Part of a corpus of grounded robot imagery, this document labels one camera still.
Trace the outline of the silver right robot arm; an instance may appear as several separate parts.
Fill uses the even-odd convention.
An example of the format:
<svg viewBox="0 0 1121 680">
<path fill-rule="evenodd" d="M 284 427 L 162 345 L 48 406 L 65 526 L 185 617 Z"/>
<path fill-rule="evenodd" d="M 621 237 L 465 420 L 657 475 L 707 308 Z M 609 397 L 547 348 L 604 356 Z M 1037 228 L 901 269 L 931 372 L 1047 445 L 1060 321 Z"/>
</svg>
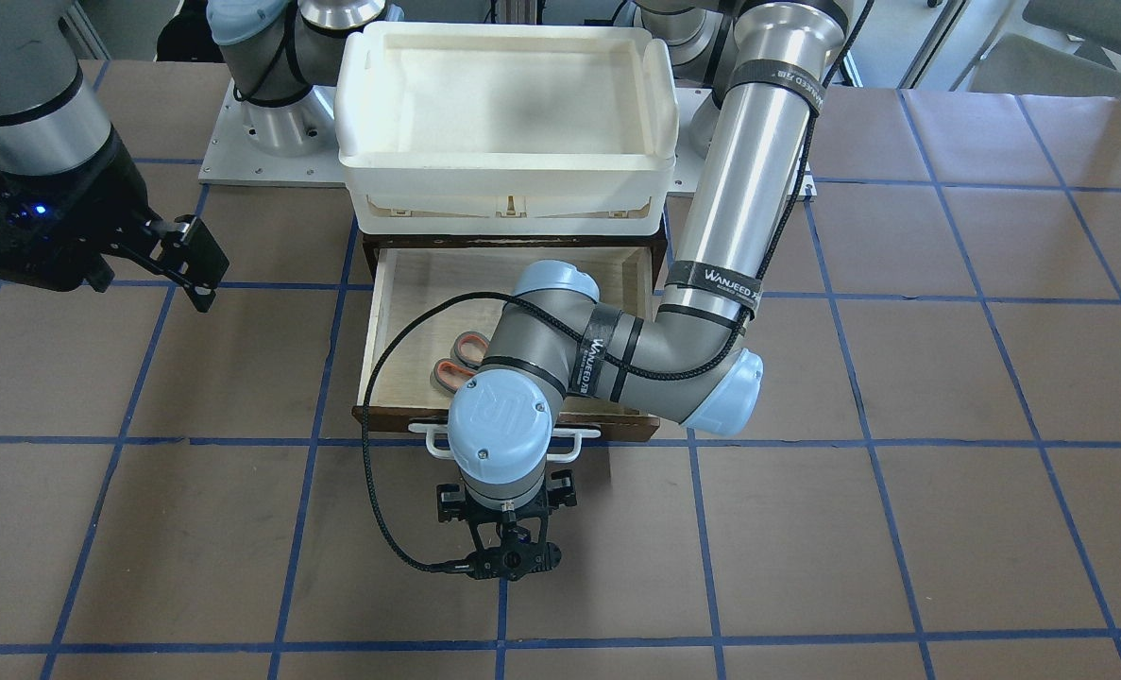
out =
<svg viewBox="0 0 1121 680">
<path fill-rule="evenodd" d="M 193 1 L 224 60 L 245 129 L 265 152 L 302 155 L 334 122 L 348 36 L 404 19 L 390 1 Z M 0 281 L 68 292 L 110 287 L 109 257 L 132 260 L 211 309 L 230 266 L 201 218 L 164 220 L 59 29 L 63 1 L 0 1 Z"/>
</svg>

